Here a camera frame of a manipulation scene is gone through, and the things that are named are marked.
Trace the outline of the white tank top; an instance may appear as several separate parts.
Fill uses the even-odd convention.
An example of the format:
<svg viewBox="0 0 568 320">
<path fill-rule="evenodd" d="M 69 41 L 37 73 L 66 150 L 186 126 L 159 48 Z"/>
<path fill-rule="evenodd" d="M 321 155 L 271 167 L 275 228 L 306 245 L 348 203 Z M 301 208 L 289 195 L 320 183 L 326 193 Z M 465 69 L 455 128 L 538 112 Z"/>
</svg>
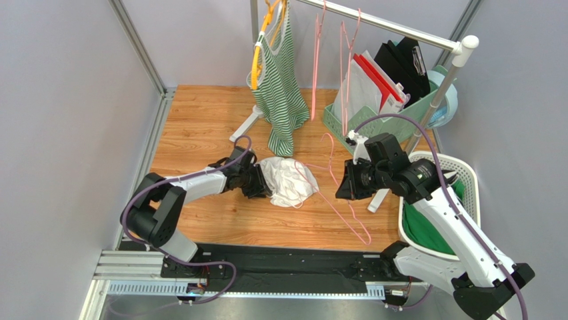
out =
<svg viewBox="0 0 568 320">
<path fill-rule="evenodd" d="M 295 159 L 269 157 L 260 160 L 259 166 L 271 191 L 269 198 L 274 206 L 298 209 L 319 191 L 310 169 Z"/>
</svg>

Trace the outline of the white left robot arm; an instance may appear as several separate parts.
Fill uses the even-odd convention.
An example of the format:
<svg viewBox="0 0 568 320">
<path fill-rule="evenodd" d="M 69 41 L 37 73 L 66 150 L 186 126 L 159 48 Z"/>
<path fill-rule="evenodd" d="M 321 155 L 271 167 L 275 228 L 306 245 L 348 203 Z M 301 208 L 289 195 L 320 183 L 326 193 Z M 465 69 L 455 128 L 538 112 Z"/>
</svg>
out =
<svg viewBox="0 0 568 320">
<path fill-rule="evenodd" d="M 240 189 L 251 198 L 272 194 L 253 151 L 235 147 L 201 171 L 176 177 L 144 176 L 121 214 L 125 234 L 186 263 L 199 248 L 177 228 L 182 208 L 202 197 Z"/>
</svg>

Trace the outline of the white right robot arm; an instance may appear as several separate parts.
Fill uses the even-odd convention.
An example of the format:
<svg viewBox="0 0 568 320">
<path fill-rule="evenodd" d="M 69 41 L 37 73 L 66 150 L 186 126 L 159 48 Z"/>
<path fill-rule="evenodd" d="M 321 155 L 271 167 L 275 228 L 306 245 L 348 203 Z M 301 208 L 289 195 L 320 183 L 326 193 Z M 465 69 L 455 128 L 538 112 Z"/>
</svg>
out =
<svg viewBox="0 0 568 320">
<path fill-rule="evenodd" d="M 366 199 L 388 189 L 418 210 L 455 254 L 444 259 L 397 241 L 384 252 L 394 273 L 447 292 L 472 319 L 495 316 L 521 296 L 534 270 L 514 262 L 482 232 L 444 176 L 438 154 L 412 161 L 388 133 L 369 138 L 351 131 L 346 140 L 355 152 L 344 164 L 336 198 Z"/>
</svg>

